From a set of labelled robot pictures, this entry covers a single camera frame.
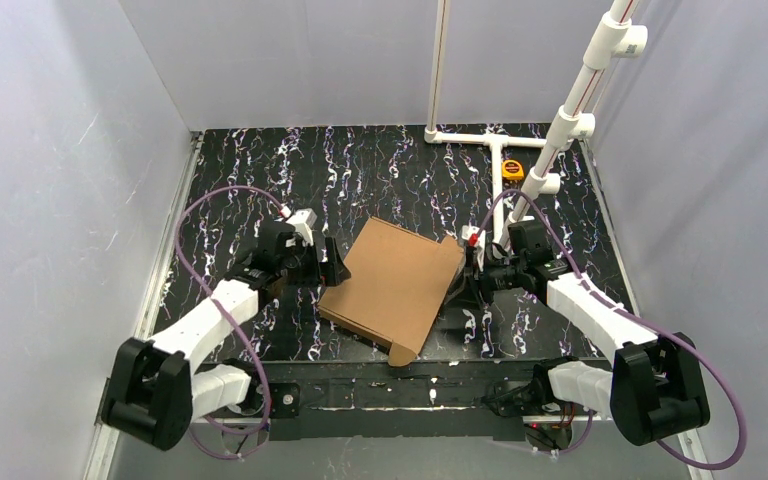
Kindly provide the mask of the brown cardboard box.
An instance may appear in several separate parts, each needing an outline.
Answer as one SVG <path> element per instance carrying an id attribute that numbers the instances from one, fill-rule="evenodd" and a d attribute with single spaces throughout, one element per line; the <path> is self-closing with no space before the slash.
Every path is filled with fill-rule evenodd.
<path id="1" fill-rule="evenodd" d="M 437 242 L 371 217 L 344 260 L 351 278 L 325 290 L 318 313 L 385 347 L 390 366 L 407 366 L 419 356 L 463 257 L 450 236 Z"/>

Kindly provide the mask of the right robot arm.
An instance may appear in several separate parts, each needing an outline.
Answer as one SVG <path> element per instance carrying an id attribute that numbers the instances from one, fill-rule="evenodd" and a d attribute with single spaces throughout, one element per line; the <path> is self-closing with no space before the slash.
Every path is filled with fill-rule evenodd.
<path id="1" fill-rule="evenodd" d="M 641 446 L 708 424 L 711 413 L 691 340 L 656 334 L 628 319 L 571 263 L 556 256 L 535 221 L 508 228 L 512 250 L 487 247 L 477 226 L 461 230 L 464 263 L 446 302 L 464 309 L 490 306 L 497 293 L 520 290 L 569 320 L 605 355 L 610 367 L 574 356 L 537 363 L 529 382 L 503 381 L 482 403 L 499 416 L 522 415 L 550 404 L 574 404 L 613 419 L 621 435 Z"/>

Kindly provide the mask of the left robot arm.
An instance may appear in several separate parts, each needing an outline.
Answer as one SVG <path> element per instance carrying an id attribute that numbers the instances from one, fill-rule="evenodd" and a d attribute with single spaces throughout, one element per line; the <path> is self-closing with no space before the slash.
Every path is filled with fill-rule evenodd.
<path id="1" fill-rule="evenodd" d="M 349 280 L 335 238 L 316 241 L 299 220 L 270 221 L 196 307 L 147 339 L 118 348 L 99 417 L 161 451 L 176 446 L 194 420 L 244 403 L 262 381 L 256 366 L 202 367 L 207 356 L 287 287 L 335 287 Z"/>

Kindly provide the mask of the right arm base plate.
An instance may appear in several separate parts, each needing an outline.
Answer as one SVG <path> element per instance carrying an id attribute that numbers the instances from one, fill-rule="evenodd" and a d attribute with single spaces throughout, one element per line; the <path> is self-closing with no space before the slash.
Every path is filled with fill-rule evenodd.
<path id="1" fill-rule="evenodd" d="M 492 383 L 480 398 L 482 405 L 503 417 L 548 415 L 560 413 L 587 414 L 595 409 L 581 403 L 555 398 L 539 381 L 505 380 Z"/>

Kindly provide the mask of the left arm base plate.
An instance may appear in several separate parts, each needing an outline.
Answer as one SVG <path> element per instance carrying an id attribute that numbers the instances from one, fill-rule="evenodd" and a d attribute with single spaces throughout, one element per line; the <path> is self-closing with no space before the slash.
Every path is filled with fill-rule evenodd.
<path id="1" fill-rule="evenodd" d="M 248 383 L 245 389 L 239 387 L 244 395 L 235 403 L 226 403 L 215 412 L 211 417 L 219 420 L 230 418 L 245 418 L 254 421 L 260 418 L 265 410 L 265 398 L 263 394 L 262 382 L 259 379 L 257 371 L 253 364 L 247 362 L 223 363 L 211 370 L 223 368 L 237 376 L 245 374 Z M 301 389 L 296 383 L 269 383 L 271 404 L 269 408 L 270 419 L 294 418 L 300 411 Z"/>

